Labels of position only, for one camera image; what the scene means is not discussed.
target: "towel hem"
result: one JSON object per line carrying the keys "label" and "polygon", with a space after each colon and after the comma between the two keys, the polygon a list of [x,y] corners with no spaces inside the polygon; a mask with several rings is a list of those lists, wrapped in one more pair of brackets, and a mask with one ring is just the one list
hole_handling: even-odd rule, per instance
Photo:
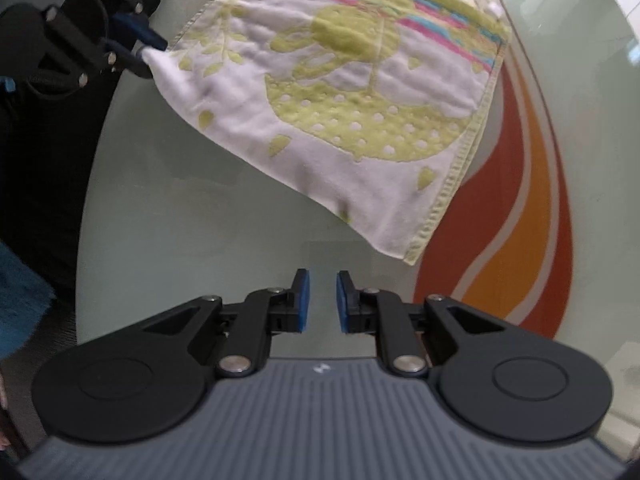
{"label": "towel hem", "polygon": [[466,170],[468,170],[473,156],[476,154],[489,116],[489,108],[494,100],[495,86],[498,82],[498,76],[500,75],[500,69],[502,68],[508,46],[507,43],[503,43],[500,46],[498,56],[495,58],[494,69],[487,82],[480,106],[464,133],[462,146],[458,149],[456,158],[450,167],[449,174],[444,179],[444,183],[440,188],[435,202],[430,208],[426,221],[413,236],[409,243],[409,248],[404,254],[403,261],[409,265],[414,265],[418,261],[427,243],[431,240],[433,232],[438,227],[438,224],[440,224],[444,213],[449,207],[449,203],[462,183],[462,179],[465,176]]}

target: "blue gripper pad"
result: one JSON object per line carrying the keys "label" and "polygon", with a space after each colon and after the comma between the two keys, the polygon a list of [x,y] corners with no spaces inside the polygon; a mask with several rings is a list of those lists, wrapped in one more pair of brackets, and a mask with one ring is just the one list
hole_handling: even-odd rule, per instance
{"label": "blue gripper pad", "polygon": [[338,316],[340,317],[340,329],[343,333],[347,333],[347,295],[344,291],[344,285],[340,279],[340,274],[335,278],[335,303],[338,306]]}
{"label": "blue gripper pad", "polygon": [[613,480],[592,438],[522,447],[462,426],[429,385],[376,359],[270,359],[216,383],[183,423],[141,442],[49,438],[28,480]]}
{"label": "blue gripper pad", "polygon": [[305,281],[302,283],[302,290],[300,291],[300,313],[298,314],[298,332],[304,332],[306,329],[306,319],[309,314],[309,301],[310,301],[310,282],[309,272],[306,272]]}

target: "towel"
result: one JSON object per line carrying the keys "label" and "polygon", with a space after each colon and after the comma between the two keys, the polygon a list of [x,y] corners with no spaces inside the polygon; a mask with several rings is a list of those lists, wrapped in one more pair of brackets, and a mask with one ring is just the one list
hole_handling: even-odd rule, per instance
{"label": "towel", "polygon": [[460,0],[211,0],[171,49],[142,56],[194,128],[414,264],[509,40]]}
{"label": "towel", "polygon": [[53,298],[49,283],[0,242],[0,360],[28,341]]}

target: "orange stripe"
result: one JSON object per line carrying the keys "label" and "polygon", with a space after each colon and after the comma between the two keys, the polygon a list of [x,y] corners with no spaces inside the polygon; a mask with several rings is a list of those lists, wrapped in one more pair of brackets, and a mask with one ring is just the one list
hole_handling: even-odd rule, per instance
{"label": "orange stripe", "polygon": [[463,298],[465,303],[497,317],[507,316],[526,297],[542,266],[550,229],[550,182],[545,145],[529,92],[517,66],[516,72],[529,121],[529,195],[511,236],[478,273]]}
{"label": "orange stripe", "polygon": [[545,290],[540,295],[536,306],[520,324],[521,327],[533,330],[546,337],[554,337],[562,322],[562,317],[569,301],[574,266],[569,197],[555,138],[554,147],[556,149],[556,161],[558,162],[558,191],[560,198],[556,254]]}

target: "blue stripe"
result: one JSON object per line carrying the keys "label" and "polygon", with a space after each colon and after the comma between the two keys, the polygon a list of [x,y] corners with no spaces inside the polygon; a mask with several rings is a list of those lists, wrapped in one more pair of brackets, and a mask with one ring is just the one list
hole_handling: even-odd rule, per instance
{"label": "blue stripe", "polygon": [[500,38],[500,36],[498,36],[497,34],[494,34],[492,32],[489,32],[488,30],[485,30],[484,28],[480,28],[480,33],[483,36],[488,37],[491,41],[493,41],[494,43],[498,43],[501,44],[502,43],[502,38]]}
{"label": "blue stripe", "polygon": [[407,18],[412,22],[419,23],[423,27],[428,28],[431,32],[435,32],[436,34],[441,35],[443,38],[445,38],[446,40],[449,40],[451,43],[455,43],[453,41],[453,38],[449,34],[449,31],[446,28],[441,27],[436,23],[430,22],[429,20],[425,20],[420,16],[408,16]]}
{"label": "blue stripe", "polygon": [[474,56],[476,56],[483,63],[487,63],[489,65],[493,65],[494,64],[494,59],[495,58],[493,58],[493,57],[487,57],[486,54],[478,52],[477,50],[472,50],[471,53]]}

